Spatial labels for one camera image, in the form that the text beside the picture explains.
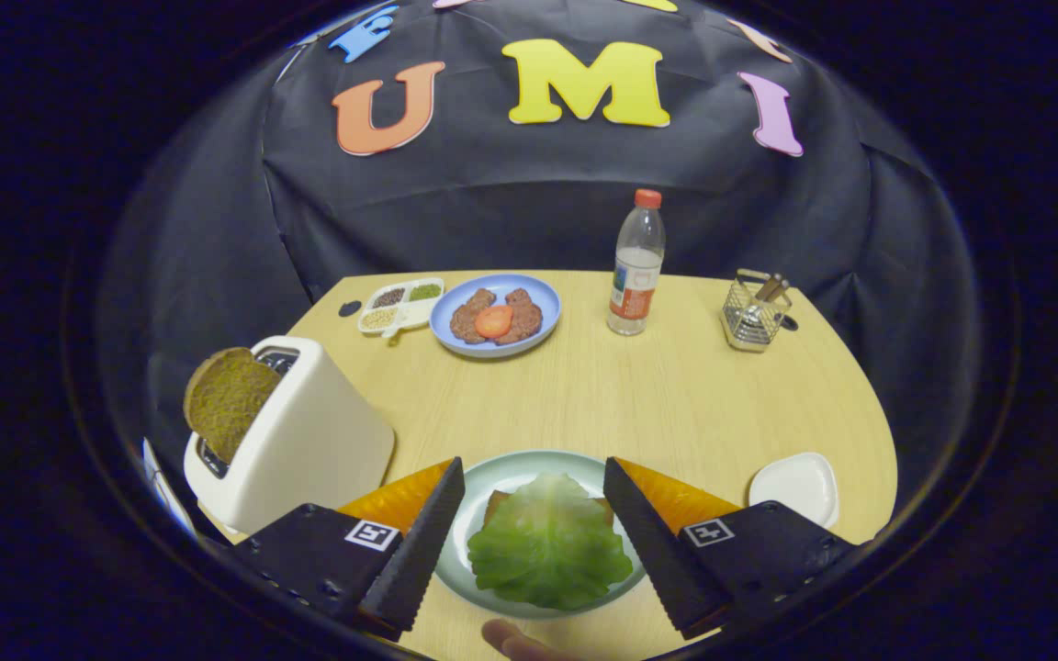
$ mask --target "burger patty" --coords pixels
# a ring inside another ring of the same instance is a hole
[[[512,326],[508,333],[495,339],[497,345],[511,345],[519,343],[521,339],[532,337],[541,331],[541,308],[533,304],[529,297],[529,292],[524,289],[514,289],[505,296],[505,302],[512,307]]]
[[[452,334],[470,345],[481,344],[484,336],[476,333],[476,315],[494,301],[496,301],[496,294],[489,292],[488,289],[476,289],[476,293],[452,313]],[[516,323],[515,314],[513,312],[514,324]]]

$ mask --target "black cloth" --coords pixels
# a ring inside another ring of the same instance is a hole
[[[562,0],[398,5],[390,37],[355,62],[327,50],[339,30],[235,85],[167,148],[122,222],[102,298],[102,379],[165,473],[181,484],[181,397],[211,351],[286,331],[349,275],[609,272],[633,192],[650,187],[664,194],[664,272],[781,272],[834,325],[893,429],[897,506],[918,494],[971,409],[982,313],[957,216],[891,122],[792,45],[794,63],[782,62],[690,1],[677,14]],[[614,41],[658,49],[672,125],[615,125],[601,110],[579,121],[555,93],[561,121],[513,125],[517,67],[500,49],[522,38],[554,38],[587,65]],[[389,126],[406,108],[395,74],[432,59],[445,68],[427,129],[366,158],[341,150],[332,97],[383,80],[372,120]],[[788,89],[801,158],[755,142],[755,100],[737,72]]]

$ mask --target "tomato slice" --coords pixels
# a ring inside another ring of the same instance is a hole
[[[508,333],[512,327],[512,306],[492,306],[476,315],[476,333],[492,339]]]

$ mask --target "spice tray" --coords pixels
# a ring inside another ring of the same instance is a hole
[[[411,300],[411,295],[416,288],[427,288],[435,286],[438,288],[436,296]],[[395,290],[400,289],[400,296],[395,295]],[[417,328],[425,325],[432,318],[432,310],[443,297],[443,279],[441,277],[421,277],[419,280],[396,281],[395,284],[386,284],[370,295],[365,306],[362,306],[362,313],[358,316],[358,330],[362,333],[373,335],[381,333],[383,337],[391,337],[404,328]]]

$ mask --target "white plate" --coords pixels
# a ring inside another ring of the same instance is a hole
[[[476,587],[476,575],[471,572],[471,562],[468,561],[468,539],[484,527],[484,510],[488,507],[488,498],[492,492],[513,493],[518,486],[533,481],[539,473],[566,473],[582,485],[590,497],[603,497],[602,483],[605,470],[605,463],[594,457],[576,455],[572,452],[549,451],[549,448],[513,452],[473,465],[462,474],[464,494],[456,511],[452,531],[443,544],[440,561],[435,566],[436,576],[459,596],[475,603],[476,606],[503,616],[530,620],[576,616],[626,594],[626,591],[635,587],[646,572],[618,516],[613,524],[613,530],[618,536],[623,537],[623,553],[628,556],[635,569],[626,581],[613,583],[604,596],[579,610],[554,610],[533,606],[531,603],[506,602],[496,596],[494,590]]]
[[[750,506],[776,499],[810,521],[831,528],[839,521],[839,488],[825,456],[804,452],[759,470],[750,484]]]
[[[519,343],[512,343],[504,347],[496,346],[495,343],[488,342],[479,345],[470,345],[452,333],[452,315],[476,293],[476,289],[488,289],[496,294],[496,301],[493,305],[504,304],[505,296],[514,289],[524,289],[529,293],[533,304],[541,308],[541,330],[532,337],[521,339]],[[547,281],[539,280],[529,275],[517,275],[517,273],[498,273],[498,275],[485,275],[475,277],[473,280],[463,281],[453,288],[449,293],[443,294],[432,310],[432,331],[440,343],[457,354],[472,357],[504,357],[518,354],[522,351],[529,351],[540,345],[543,339],[553,333],[553,327],[558,325],[558,319],[562,315],[562,298],[558,296],[558,290],[550,288]]]
[[[438,284],[440,295],[412,301],[412,290],[419,288],[421,284]],[[379,296],[399,288],[403,289],[403,292],[402,298],[398,302],[375,309],[373,301],[377,301]],[[395,284],[386,284],[385,288],[379,288],[377,292],[370,294],[369,300],[366,300],[365,306],[362,306],[362,312],[358,314],[358,330],[368,335],[381,333],[383,337],[391,337],[398,331],[404,330],[404,328],[423,326],[432,318],[432,310],[435,310],[435,305],[440,301],[444,293],[445,288],[443,288],[443,279],[441,277],[422,277],[419,280],[396,281]],[[395,310],[394,319],[391,319],[389,326],[381,328],[366,328],[362,326],[362,322],[364,322],[366,315],[369,315],[371,312],[380,312],[380,310]]]

